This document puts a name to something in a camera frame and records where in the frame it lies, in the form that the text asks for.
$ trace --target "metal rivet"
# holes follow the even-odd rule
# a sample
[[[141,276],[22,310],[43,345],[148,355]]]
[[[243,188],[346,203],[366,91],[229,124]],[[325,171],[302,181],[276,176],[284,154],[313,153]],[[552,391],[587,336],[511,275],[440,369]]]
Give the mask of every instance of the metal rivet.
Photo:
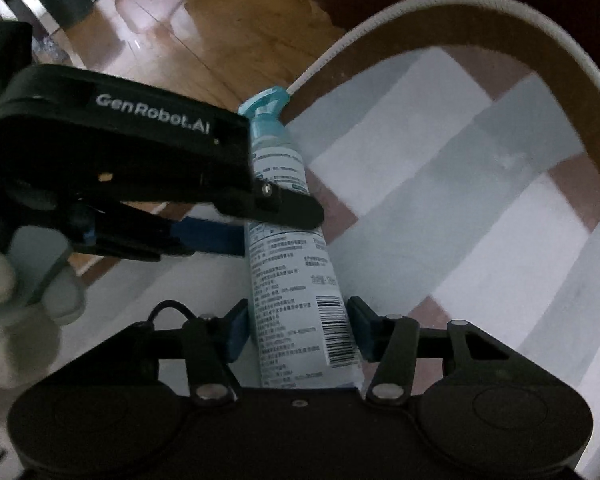
[[[395,400],[404,395],[404,388],[393,383],[376,384],[371,392],[383,400]]]
[[[196,395],[202,400],[220,400],[228,393],[229,389],[224,384],[203,384],[196,388]]]

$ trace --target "wooden floor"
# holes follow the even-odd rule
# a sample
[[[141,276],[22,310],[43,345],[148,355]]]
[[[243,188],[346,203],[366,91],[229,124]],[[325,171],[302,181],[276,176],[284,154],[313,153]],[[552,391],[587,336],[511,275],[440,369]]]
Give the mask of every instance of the wooden floor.
[[[75,66],[235,110],[288,86],[343,33],[309,0],[98,0],[54,37]],[[84,270],[91,258],[71,261]]]

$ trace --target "striped rug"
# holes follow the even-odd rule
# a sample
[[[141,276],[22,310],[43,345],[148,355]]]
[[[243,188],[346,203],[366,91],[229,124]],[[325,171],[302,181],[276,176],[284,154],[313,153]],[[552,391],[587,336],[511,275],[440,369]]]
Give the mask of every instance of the striped rug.
[[[331,57],[285,111],[342,292],[424,326],[470,320],[575,387],[595,420],[578,470],[600,478],[600,174],[555,83],[480,46],[412,49],[408,18]],[[442,376],[423,361],[414,393]]]

